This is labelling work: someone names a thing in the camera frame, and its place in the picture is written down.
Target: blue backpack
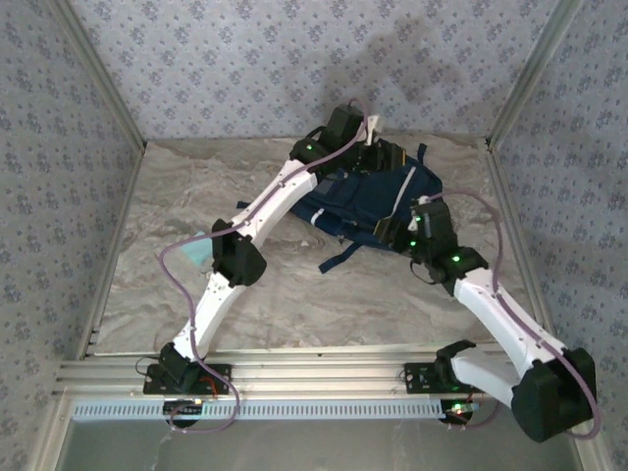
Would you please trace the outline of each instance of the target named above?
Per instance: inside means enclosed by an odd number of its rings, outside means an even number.
[[[410,202],[443,190],[443,182],[423,165],[427,145],[421,144],[416,159],[403,167],[371,174],[346,173],[327,176],[292,208],[295,216],[325,233],[353,243],[340,255],[319,266],[326,273],[347,260],[362,245],[391,250],[373,232],[380,220],[395,216],[410,224]],[[239,208],[246,203],[240,202]]]

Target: gray marble surface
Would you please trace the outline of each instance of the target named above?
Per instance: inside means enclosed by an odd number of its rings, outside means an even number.
[[[433,135],[392,136],[416,152],[428,145],[429,168],[445,188],[473,188],[490,200],[480,141]],[[184,140],[149,143],[132,197],[126,232],[97,354],[156,351],[183,327],[181,294],[160,271],[157,256],[168,244],[208,231],[237,213],[281,168],[293,139]],[[488,213],[463,197],[448,201],[462,244],[492,261],[497,236]],[[339,346],[487,340],[482,324],[449,297],[410,273],[408,259],[360,248],[326,275],[318,265],[343,251],[334,237],[288,214],[262,247],[268,268],[235,302],[211,348]],[[206,285],[202,268],[182,252],[167,259],[196,299]],[[502,282],[524,307],[529,302],[510,247]]]

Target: wallpaper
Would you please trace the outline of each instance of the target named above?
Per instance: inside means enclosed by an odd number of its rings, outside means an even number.
[[[486,135],[554,5],[71,3],[147,140],[300,135],[354,95],[389,130]]]
[[[499,156],[559,335],[596,359],[628,469],[628,5],[586,2]]]
[[[0,469],[76,354],[133,152],[45,3],[0,2]]]

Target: enclosure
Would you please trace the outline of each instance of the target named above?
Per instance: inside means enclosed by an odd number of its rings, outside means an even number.
[[[113,446],[121,466],[188,460],[195,469],[204,458],[193,448],[227,441],[237,469],[295,469],[297,455],[260,448],[260,435],[294,449],[298,436],[318,440],[318,455],[300,452],[307,469],[456,469],[451,447],[472,469],[628,467],[622,2],[7,0],[0,11],[0,468],[110,469],[102,450]],[[244,418],[215,442],[167,435],[151,409],[159,400],[141,397],[133,368],[185,322],[156,256],[234,215],[294,140],[353,96],[408,155],[427,144],[426,164],[445,188],[472,187],[499,208],[504,285],[596,360],[595,440],[526,443],[508,414],[458,436],[436,421],[415,427],[366,412]],[[491,259],[486,214],[472,202],[451,208],[461,239]],[[269,236],[269,272],[213,343],[251,400],[273,407],[320,390],[329,401],[409,407],[393,397],[399,362],[460,339],[499,354],[481,323],[418,283],[405,260],[363,248],[321,276],[317,265],[339,252],[293,216]],[[194,256],[177,252],[169,263],[199,296],[207,280]],[[255,373],[267,364],[266,376]],[[345,376],[326,377],[328,367]],[[116,408],[127,405],[147,412]],[[424,412],[415,418],[433,417]],[[138,436],[144,454],[124,446]],[[84,453],[85,441],[98,446]],[[364,444],[372,455],[352,461]]]

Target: floral wallpaper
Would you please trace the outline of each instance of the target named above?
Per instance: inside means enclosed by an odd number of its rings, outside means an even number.
[[[628,5],[585,2],[499,150],[560,336],[598,368],[628,469]]]
[[[554,1],[71,0],[147,140],[299,135],[359,95],[487,135]]]
[[[0,469],[76,354],[133,151],[43,1],[0,2]]]

